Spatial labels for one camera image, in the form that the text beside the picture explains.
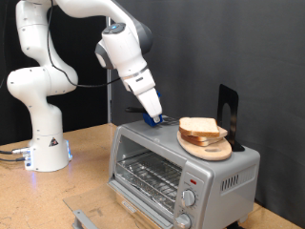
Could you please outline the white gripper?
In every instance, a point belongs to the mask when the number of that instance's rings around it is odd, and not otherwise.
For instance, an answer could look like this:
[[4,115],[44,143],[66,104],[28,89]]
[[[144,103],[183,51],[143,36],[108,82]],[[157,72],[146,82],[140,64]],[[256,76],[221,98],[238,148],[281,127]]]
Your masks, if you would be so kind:
[[137,75],[122,77],[123,85],[128,92],[133,93],[144,107],[154,123],[160,122],[162,107],[155,89],[155,82],[149,69]]

